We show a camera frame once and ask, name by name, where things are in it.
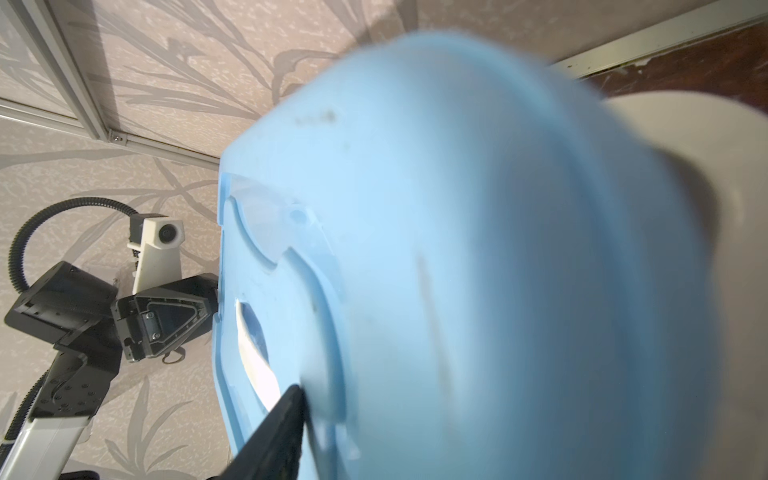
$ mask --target blue plastic lid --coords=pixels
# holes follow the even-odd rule
[[[218,219],[235,452],[266,415],[250,346],[306,391],[300,478],[693,474],[703,242],[587,88],[457,35],[355,53],[227,148]]]

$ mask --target metal frame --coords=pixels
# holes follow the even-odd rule
[[[90,137],[77,118],[66,117],[28,105],[0,98],[0,117],[16,120],[36,127],[50,128],[80,137]]]
[[[0,118],[90,137],[140,154],[218,169],[219,159],[106,126],[78,69],[49,0],[0,0],[0,9],[25,40],[75,118],[0,99]],[[552,65],[572,78],[583,78],[731,28],[768,18],[765,0],[718,0],[618,40]]]
[[[48,0],[0,0],[0,10],[24,39],[77,118],[0,99],[0,118],[107,142],[139,154],[218,170],[219,159],[138,135],[111,130],[80,72]]]
[[[0,480],[56,480],[89,421],[87,416],[27,421]]]
[[[768,18],[766,0],[718,0],[552,65],[583,78]]]

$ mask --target patterned wallpaper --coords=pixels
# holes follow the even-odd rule
[[[554,61],[709,0],[61,0],[111,127],[218,156],[361,45],[453,28]]]
[[[338,57],[408,31],[451,28],[556,61],[709,0],[56,0],[51,1],[110,127],[207,154]],[[0,14],[0,98],[72,115]],[[0,261],[43,207],[81,195],[184,220],[185,275],[218,271],[216,172],[0,120]],[[64,258],[130,282],[120,214],[81,208],[33,236],[26,273]],[[0,313],[16,294],[0,275]],[[53,350],[0,324],[0,429]],[[210,335],[165,359],[124,364],[67,470],[187,480],[226,465]]]
[[[16,230],[55,202],[99,195],[140,212],[184,220],[185,276],[218,271],[215,221],[217,173],[160,161],[88,139],[0,120],[0,262]],[[25,272],[30,283],[64,258],[103,280],[131,286],[127,218],[83,207],[56,216],[32,236]],[[17,294],[0,275],[0,313]],[[0,429],[35,380],[50,366],[52,347],[0,323]],[[210,334],[188,343],[165,362],[123,361],[90,438],[74,451],[68,469],[93,468],[116,480],[188,480],[220,473],[228,441],[214,391]]]
[[[0,12],[0,98],[74,117],[11,22]]]

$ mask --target white plastic part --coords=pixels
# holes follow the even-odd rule
[[[607,104],[649,144],[689,161],[719,207],[713,272],[722,396],[701,478],[768,474],[768,117],[730,99],[658,91]]]
[[[56,480],[89,418],[27,422],[0,471],[0,480]]]
[[[240,350],[245,373],[259,400],[267,411],[271,411],[280,400],[280,385],[277,383],[277,377],[248,334],[248,327],[243,317],[243,304],[239,300],[235,300],[235,317],[237,318],[237,347]]]
[[[160,239],[160,229],[166,225],[176,228],[176,237],[170,242]],[[181,244],[184,242],[184,224],[169,217],[145,218],[141,231],[141,245],[129,243],[128,248],[138,250],[133,294],[154,286],[181,280]]]

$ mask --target wooden floor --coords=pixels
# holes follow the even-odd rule
[[[768,114],[768,22],[613,68],[586,81],[608,97],[652,90],[702,91]]]

